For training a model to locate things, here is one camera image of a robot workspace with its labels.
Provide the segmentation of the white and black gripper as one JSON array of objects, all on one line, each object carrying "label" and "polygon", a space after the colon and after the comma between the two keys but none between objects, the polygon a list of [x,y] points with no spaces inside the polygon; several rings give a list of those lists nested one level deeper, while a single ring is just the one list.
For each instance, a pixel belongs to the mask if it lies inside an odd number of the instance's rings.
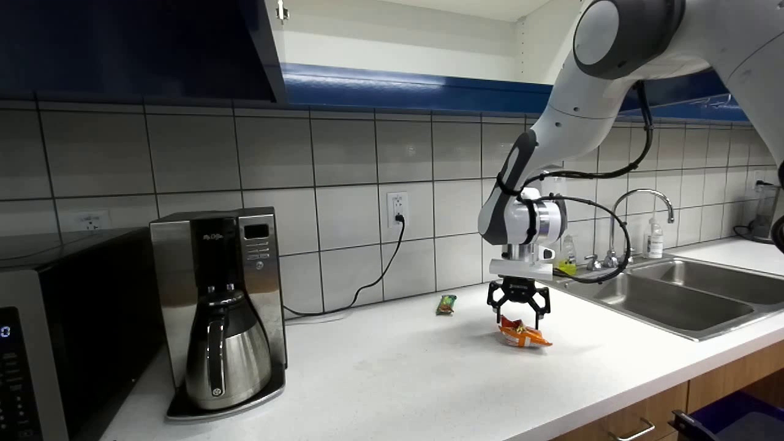
[{"label": "white and black gripper", "polygon": [[488,307],[494,320],[501,304],[529,304],[533,320],[550,311],[544,281],[553,280],[553,248],[565,230],[565,206],[537,188],[521,193],[494,186],[485,200],[485,242],[501,250],[490,260],[494,281],[488,284]]}]

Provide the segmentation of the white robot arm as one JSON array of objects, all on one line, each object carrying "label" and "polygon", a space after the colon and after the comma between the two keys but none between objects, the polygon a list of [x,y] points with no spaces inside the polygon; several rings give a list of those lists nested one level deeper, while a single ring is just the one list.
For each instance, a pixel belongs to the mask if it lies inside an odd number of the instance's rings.
[{"label": "white robot arm", "polygon": [[784,0],[591,0],[544,112],[510,148],[478,216],[499,244],[488,304],[548,311],[548,250],[565,232],[565,198],[538,183],[569,156],[592,151],[627,95],[649,80],[711,68],[772,160],[784,165]]}]

